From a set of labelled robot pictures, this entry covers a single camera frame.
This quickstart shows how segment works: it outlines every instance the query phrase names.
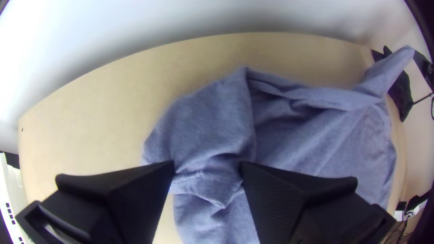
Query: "gray-blue cloth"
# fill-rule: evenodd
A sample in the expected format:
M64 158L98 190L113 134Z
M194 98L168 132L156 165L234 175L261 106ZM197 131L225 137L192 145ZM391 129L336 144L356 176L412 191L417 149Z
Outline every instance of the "gray-blue cloth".
M386 208L396 152L384 96L413 55L404 47L375 63L351 90L310 88L240 68L176 101L147 138L142 158L143 164L175 161L170 192L181 239L259 243L241 160L354 176L356 192Z

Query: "white surface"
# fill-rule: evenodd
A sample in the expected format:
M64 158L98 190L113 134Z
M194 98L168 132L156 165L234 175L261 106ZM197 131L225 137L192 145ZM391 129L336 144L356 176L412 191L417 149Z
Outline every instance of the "white surface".
M364 44L403 9L403 0L10 0L0 15L0 132L16 131L24 112L64 84L156 45L251 31ZM0 150L16 153L14 138L2 136Z
M0 153L0 164L0 211L2 218L5 221L6 228L8 229L13 243L21 243L19 237L24 239L24 243L29 243L27 236L23 235L24 232L21 231L15 219L15 214L19 213L27 205L23 186L22 184L21 187L17 185L15 169L7 165L4 153ZM13 216L15 225L12 224L9 215Z

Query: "textured black plastic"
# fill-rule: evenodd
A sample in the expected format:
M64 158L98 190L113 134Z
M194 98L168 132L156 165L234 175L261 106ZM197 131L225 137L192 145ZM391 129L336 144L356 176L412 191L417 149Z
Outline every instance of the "textured black plastic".
M395 220L354 191L357 179L320 178L242 162L261 244L379 243Z
M17 220L36 243L59 242L46 223L84 244L150 244L175 173L172 161L91 176L58 175L58 191Z
M175 173L173 162L92 176L58 175L62 192L104 203L127 244L152 243Z

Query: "wooden tabletop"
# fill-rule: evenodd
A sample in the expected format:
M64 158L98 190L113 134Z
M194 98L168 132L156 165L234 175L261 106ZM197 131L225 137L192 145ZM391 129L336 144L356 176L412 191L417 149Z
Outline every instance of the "wooden tabletop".
M197 38L114 61L60 88L21 117L19 156L27 199L43 200L56 191L54 178L60 173L89 175L139 166L142 143L166 108L239 66L312 86L350 88L372 64L368 48L294 33ZM396 107L391 105L389 111L400 167L393 209L402 192L406 162ZM172 196L154 243L181 243Z

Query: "black cable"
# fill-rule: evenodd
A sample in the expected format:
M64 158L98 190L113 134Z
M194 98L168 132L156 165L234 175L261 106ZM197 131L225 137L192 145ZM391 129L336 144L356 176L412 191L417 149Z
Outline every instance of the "black cable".
M398 231L398 229L401 227L401 225L404 222L401 222L393 231L390 232L390 235L384 240L384 243L387 244L389 240L392 239L393 234L395 234L395 232L399 233L400 231Z
M405 231L406 228L407 228L407 222L408 222L408 219L406 220L406 222L405 222L405 224L404 224L404 228L402 228L401 235L398 237L398 240L396 240L396 244L399 244L399 241L400 241L401 238L404 236L404 231Z
M423 98L421 98L421 99L417 100L416 102L414 102L413 105L416 105L417 103L422 102L423 100L429 98L429 97L432 96L433 94L434 94L434 93L430 93L430 94L424 96Z

